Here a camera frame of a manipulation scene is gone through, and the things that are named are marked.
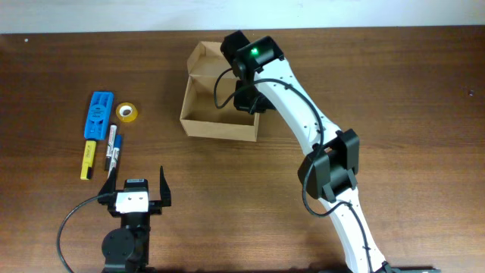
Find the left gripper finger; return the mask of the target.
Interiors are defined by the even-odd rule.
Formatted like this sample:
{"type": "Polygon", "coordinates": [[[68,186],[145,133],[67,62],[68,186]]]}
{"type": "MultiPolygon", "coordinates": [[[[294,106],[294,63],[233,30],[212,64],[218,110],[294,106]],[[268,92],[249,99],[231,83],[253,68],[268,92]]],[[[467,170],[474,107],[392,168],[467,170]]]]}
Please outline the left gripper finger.
{"type": "Polygon", "coordinates": [[[104,185],[99,191],[99,195],[100,196],[112,195],[116,189],[116,180],[117,180],[116,168],[112,168],[109,171],[108,179],[105,181],[104,185]]]}
{"type": "Polygon", "coordinates": [[[171,201],[171,190],[164,176],[164,169],[160,166],[160,197],[162,202],[171,201]]]}

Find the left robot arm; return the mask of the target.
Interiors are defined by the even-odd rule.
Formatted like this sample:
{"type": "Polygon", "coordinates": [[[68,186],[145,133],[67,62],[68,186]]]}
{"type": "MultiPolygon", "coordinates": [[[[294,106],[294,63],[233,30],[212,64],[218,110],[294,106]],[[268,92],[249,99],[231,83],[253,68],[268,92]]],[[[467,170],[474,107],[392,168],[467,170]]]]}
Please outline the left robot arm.
{"type": "Polygon", "coordinates": [[[117,173],[111,171],[99,191],[99,204],[109,214],[120,219],[120,227],[110,231],[102,242],[105,257],[103,272],[153,273],[149,266],[150,219],[161,215],[164,207],[171,206],[171,191],[160,169],[160,199],[150,200],[146,179],[127,179],[124,188],[116,188],[117,173]]]}

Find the blue whiteboard duster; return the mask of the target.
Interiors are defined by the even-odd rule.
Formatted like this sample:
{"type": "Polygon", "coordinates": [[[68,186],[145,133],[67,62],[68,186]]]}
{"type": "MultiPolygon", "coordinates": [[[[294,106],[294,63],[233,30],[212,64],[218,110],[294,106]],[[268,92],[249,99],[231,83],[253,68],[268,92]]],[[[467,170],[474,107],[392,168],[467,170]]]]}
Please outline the blue whiteboard duster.
{"type": "Polygon", "coordinates": [[[95,91],[89,103],[84,127],[86,140],[104,140],[111,116],[114,94],[108,91],[95,91]]]}

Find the cardboard box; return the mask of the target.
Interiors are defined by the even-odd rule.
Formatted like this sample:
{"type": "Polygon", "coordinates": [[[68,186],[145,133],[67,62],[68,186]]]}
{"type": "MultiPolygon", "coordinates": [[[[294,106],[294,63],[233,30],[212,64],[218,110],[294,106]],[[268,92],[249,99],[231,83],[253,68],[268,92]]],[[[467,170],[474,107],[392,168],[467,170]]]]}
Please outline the cardboard box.
{"type": "Polygon", "coordinates": [[[180,123],[189,137],[255,142],[259,115],[238,111],[227,97],[236,90],[237,78],[219,42],[199,42],[187,59],[188,80],[180,113],[180,123]]]}

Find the blue whiteboard marker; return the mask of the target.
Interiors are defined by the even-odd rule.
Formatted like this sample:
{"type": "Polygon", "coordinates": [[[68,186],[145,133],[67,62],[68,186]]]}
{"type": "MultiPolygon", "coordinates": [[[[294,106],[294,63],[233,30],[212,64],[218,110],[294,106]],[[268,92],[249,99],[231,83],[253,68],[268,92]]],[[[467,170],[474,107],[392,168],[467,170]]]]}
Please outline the blue whiteboard marker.
{"type": "Polygon", "coordinates": [[[123,137],[121,135],[117,135],[114,139],[114,146],[112,149],[111,161],[108,169],[108,177],[110,177],[116,170],[122,141],[123,137]]]}

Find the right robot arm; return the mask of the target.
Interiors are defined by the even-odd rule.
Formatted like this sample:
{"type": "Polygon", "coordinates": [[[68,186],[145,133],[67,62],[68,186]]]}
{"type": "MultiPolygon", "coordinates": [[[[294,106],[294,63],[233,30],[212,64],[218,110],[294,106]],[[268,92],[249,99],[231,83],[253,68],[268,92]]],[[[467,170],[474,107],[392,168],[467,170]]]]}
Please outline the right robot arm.
{"type": "Polygon", "coordinates": [[[238,30],[224,38],[221,52],[238,79],[226,101],[251,115],[277,111],[298,140],[305,156],[297,171],[303,205],[310,215],[331,219],[343,246],[346,270],[393,271],[361,209],[356,132],[341,130],[317,107],[271,37],[250,42],[238,30]]]}

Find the black whiteboard marker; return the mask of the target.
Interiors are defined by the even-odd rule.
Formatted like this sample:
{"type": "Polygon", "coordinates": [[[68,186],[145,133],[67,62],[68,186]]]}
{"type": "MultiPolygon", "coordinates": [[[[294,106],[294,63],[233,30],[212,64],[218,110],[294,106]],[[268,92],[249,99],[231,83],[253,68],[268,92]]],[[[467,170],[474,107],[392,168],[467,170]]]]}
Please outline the black whiteboard marker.
{"type": "Polygon", "coordinates": [[[117,125],[111,124],[110,130],[109,130],[109,135],[108,135],[107,151],[106,151],[106,155],[105,155],[105,170],[106,171],[108,171],[109,168],[110,168],[116,132],[117,132],[117,125]]]}

